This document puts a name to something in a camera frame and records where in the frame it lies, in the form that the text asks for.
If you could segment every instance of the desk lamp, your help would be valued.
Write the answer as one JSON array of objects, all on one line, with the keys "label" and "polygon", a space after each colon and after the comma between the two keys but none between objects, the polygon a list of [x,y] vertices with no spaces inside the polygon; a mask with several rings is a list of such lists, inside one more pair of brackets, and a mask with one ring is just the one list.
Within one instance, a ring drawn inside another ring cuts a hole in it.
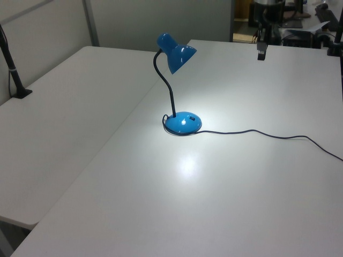
[{"label": "desk lamp", "polygon": [[157,57],[162,52],[164,52],[168,58],[169,69],[171,73],[174,74],[195,54],[197,50],[190,46],[177,44],[176,41],[168,33],[163,33],[158,37],[157,45],[160,47],[160,50],[156,53],[154,57],[154,67],[157,74],[161,77],[161,79],[165,82],[169,89],[171,109],[173,111],[173,115],[167,118],[165,127],[168,132],[175,135],[187,135],[195,133],[201,128],[202,121],[197,115],[191,112],[175,112],[172,88],[166,80],[166,78],[161,74],[161,72],[157,68],[156,60]]}]

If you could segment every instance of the blue lamp shade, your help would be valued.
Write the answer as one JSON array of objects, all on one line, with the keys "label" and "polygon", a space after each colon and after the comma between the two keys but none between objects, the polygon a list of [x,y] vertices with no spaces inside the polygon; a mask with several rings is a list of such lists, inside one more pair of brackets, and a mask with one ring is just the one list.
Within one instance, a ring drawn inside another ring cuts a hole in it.
[{"label": "blue lamp shade", "polygon": [[167,55],[168,66],[172,74],[180,69],[197,51],[193,47],[177,44],[168,33],[163,33],[158,37],[157,45]]}]

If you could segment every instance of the wall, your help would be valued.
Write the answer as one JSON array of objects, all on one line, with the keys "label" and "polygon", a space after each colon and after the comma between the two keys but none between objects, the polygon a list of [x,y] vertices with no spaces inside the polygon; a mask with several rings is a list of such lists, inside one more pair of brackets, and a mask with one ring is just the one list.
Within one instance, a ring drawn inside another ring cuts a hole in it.
[{"label": "wall", "polygon": [[[3,29],[24,87],[91,45],[82,0],[53,0]],[[0,53],[0,105],[9,99],[7,85],[8,67]]]},{"label": "wall", "polygon": [[253,0],[238,0],[235,7],[235,18],[248,19],[249,18],[249,6],[253,3]]},{"label": "wall", "polygon": [[89,1],[102,47],[156,51],[163,32],[180,43],[230,40],[234,0]]}]

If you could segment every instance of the table surface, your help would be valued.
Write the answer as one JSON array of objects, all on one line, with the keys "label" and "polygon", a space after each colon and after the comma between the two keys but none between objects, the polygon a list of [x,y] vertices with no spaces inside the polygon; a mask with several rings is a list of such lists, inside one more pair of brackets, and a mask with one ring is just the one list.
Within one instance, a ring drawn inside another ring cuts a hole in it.
[{"label": "table surface", "polygon": [[[196,54],[165,73],[176,111],[203,130],[305,134],[343,156],[338,58],[189,45]],[[342,256],[341,161],[308,140],[176,137],[161,124],[170,112],[159,80],[13,256]]]},{"label": "table surface", "polygon": [[157,82],[153,56],[82,48],[0,107],[0,220],[44,217]]}]

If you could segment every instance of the round lamp base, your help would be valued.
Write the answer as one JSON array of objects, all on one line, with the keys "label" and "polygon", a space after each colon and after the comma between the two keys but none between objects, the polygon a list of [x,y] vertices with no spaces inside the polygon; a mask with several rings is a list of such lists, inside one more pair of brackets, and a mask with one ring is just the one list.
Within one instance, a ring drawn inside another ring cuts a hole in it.
[{"label": "round lamp base", "polygon": [[197,132],[202,127],[202,120],[191,112],[181,111],[176,113],[176,117],[169,116],[165,127],[171,134],[188,135]]}]

